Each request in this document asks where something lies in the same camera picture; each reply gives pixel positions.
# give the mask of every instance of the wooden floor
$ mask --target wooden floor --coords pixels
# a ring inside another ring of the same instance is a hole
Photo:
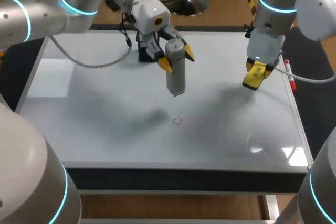
[[[119,23],[121,14],[101,5],[96,23]],[[195,17],[172,16],[173,25],[242,26],[252,15],[247,0],[211,0],[211,9]],[[336,70],[336,39],[323,42]],[[292,196],[278,196],[284,209]],[[262,219],[257,195],[101,195],[82,196],[85,218]]]

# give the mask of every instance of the black cable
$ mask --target black cable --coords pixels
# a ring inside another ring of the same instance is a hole
[[[153,33],[153,36],[154,36],[154,40],[155,40],[155,43],[156,45],[158,46],[158,48],[163,52],[162,48],[160,47],[160,43],[159,43],[159,39],[156,37],[156,34]]]
[[[124,24],[125,22],[129,22],[129,19],[128,19],[127,13],[123,12],[121,14],[121,23],[120,23],[119,32],[121,32],[122,34],[124,34],[127,46],[131,47],[132,46],[132,41],[131,41],[131,39],[128,36],[128,33],[126,31],[125,24]]]

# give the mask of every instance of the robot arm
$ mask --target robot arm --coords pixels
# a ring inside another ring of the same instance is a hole
[[[160,67],[173,73],[171,62],[158,45],[156,33],[166,40],[180,39],[185,46],[185,57],[194,61],[194,55],[181,34],[170,23],[170,12],[159,0],[114,0],[121,10],[132,17],[135,27],[147,45],[147,52],[157,59]]]
[[[81,33],[102,0],[5,0],[0,3],[0,48],[59,33]]]
[[[285,34],[298,17],[302,33],[312,40],[336,34],[336,0],[260,0],[255,28],[247,47],[244,85],[257,90],[278,63]]]

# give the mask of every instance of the white table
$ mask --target white table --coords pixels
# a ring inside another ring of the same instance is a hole
[[[46,39],[17,112],[66,168],[305,174],[312,157],[287,77],[275,71],[251,91],[242,86],[244,33],[182,34],[196,61],[186,62],[179,97],[169,94],[157,64],[138,62],[136,46],[115,66],[85,69]],[[135,44],[135,33],[130,37]],[[56,38],[87,64],[127,50],[117,31]]]

